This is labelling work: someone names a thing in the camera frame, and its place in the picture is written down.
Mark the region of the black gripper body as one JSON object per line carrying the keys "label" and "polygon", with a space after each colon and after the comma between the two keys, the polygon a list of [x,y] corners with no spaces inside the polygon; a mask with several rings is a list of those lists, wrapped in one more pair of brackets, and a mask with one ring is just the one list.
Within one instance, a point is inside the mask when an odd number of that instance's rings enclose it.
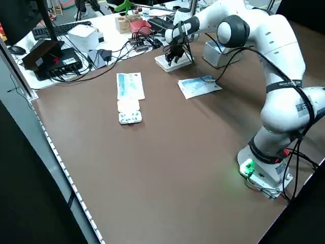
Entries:
{"label": "black gripper body", "polygon": [[168,55],[182,55],[184,53],[183,45],[186,42],[186,37],[177,36],[170,42]]}

